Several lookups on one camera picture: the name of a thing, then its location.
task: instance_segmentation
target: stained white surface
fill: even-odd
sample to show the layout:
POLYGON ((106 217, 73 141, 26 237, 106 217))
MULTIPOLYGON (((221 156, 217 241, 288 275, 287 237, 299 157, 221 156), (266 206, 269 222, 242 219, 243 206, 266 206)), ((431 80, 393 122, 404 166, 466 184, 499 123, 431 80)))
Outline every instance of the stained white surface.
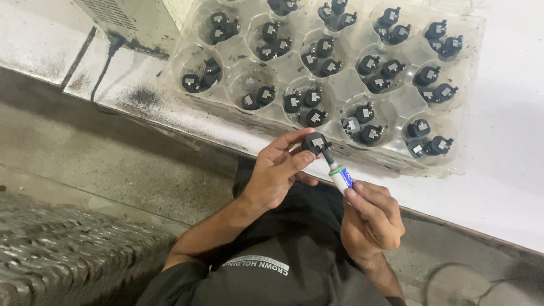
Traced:
POLYGON ((59 85, 91 29, 70 0, 0 0, 0 66, 59 85))
MULTIPOLYGON (((544 253, 544 32, 540 2, 522 0, 512 7, 492 1, 479 76, 466 124, 467 174, 447 179, 397 176, 346 162, 353 177, 387 186, 402 206, 544 253)), ((106 59, 107 43, 98 36, 67 92, 88 99, 106 59), (77 84, 85 79, 85 86, 77 84)), ((157 89, 155 75, 164 62, 122 48, 97 92, 100 104, 121 112, 256 155, 271 137, 179 103, 157 89), (138 90, 158 91, 151 104, 136 99, 138 90)), ((308 168, 326 178, 328 166, 308 168)))

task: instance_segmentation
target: right hand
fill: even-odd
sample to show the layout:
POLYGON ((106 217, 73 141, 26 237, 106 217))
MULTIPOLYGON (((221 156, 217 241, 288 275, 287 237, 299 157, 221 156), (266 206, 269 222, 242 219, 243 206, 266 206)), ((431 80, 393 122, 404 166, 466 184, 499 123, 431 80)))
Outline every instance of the right hand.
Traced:
POLYGON ((340 237, 358 264, 364 265, 383 250, 398 248, 404 232, 399 204, 386 187, 354 181, 353 189, 345 190, 340 237))

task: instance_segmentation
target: metal grating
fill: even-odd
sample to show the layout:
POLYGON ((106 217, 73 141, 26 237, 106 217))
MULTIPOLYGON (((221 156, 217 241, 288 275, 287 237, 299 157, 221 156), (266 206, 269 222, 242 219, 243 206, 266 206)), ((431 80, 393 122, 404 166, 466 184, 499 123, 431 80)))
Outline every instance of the metal grating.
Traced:
POLYGON ((81 0, 104 22, 137 31, 138 29, 114 0, 81 0))

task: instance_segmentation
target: left hand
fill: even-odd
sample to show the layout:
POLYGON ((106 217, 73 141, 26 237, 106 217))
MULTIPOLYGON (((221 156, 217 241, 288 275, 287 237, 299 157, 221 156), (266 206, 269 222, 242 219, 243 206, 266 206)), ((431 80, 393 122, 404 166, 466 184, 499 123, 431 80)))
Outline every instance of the left hand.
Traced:
POLYGON ((270 210, 282 203, 295 180, 310 186, 317 185, 318 181, 302 170, 319 157, 310 151, 303 151, 301 146, 291 150, 313 132, 315 129, 305 128, 284 134, 261 150, 251 179, 240 198, 254 209, 270 210))

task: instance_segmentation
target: hand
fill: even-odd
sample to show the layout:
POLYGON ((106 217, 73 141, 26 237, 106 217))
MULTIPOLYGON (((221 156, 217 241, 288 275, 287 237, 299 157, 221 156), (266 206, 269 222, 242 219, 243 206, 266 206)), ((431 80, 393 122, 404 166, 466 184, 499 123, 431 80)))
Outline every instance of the hand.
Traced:
POLYGON ((281 204, 295 180, 317 185, 318 181, 302 170, 319 157, 303 151, 301 146, 291 151, 313 132, 313 128, 305 128, 287 133, 259 152, 251 179, 240 197, 253 208, 270 210, 281 204))
POLYGON ((404 232, 399 204, 386 187, 356 181, 346 189, 340 237, 356 263, 365 265, 383 250, 398 248, 404 232))

